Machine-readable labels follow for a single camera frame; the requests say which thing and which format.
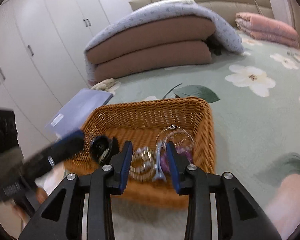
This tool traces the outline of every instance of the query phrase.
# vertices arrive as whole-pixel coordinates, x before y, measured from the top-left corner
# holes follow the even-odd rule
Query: bed
[[[157,1],[132,0],[130,5],[137,10]],[[216,11],[233,27],[237,12],[261,10],[274,17],[270,0],[194,1]],[[161,99],[178,84],[167,98],[203,97],[214,119],[216,174],[235,174],[265,208],[286,176],[300,174],[300,50],[237,33],[244,52],[211,49],[211,63],[206,65],[173,66],[119,78],[109,104]],[[206,89],[213,92],[213,99],[205,98]],[[186,211],[118,199],[113,213],[115,227],[120,223],[134,228],[143,239],[153,234],[169,239],[184,235]],[[116,237],[133,238],[133,232],[118,230]]]

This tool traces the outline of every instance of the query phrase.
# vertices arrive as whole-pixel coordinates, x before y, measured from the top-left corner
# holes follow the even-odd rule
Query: purple scrunchie
[[[192,150],[190,150],[189,147],[188,149],[184,147],[177,146],[176,150],[179,154],[184,155],[187,157],[188,161],[193,164],[193,159],[192,159]],[[165,173],[170,173],[169,165],[168,165],[168,160],[167,160],[167,152],[162,154],[160,156],[160,166],[163,172]]]

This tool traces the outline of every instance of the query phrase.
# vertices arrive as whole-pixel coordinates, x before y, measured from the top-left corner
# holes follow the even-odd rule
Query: white label
[[[63,114],[58,114],[57,117],[52,121],[51,126],[55,127],[58,122],[64,117]]]

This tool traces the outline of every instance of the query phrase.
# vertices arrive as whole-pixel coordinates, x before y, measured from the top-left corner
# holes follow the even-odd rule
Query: black hair clip
[[[90,144],[90,154],[95,162],[101,166],[109,164],[112,156],[119,153],[118,140],[109,139],[105,135],[95,137]]]

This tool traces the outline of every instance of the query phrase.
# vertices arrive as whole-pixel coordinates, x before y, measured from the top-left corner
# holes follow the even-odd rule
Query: person's hand
[[[300,224],[300,175],[287,176],[265,208],[266,215],[286,240]]]
[[[43,188],[39,187],[39,188],[37,188],[37,191],[36,191],[36,198],[37,198],[37,201],[40,204],[42,204],[48,198],[48,195]],[[28,223],[29,216],[26,214],[26,212],[22,208],[20,208],[19,206],[13,205],[12,210],[17,216],[19,216],[23,220],[24,223]]]

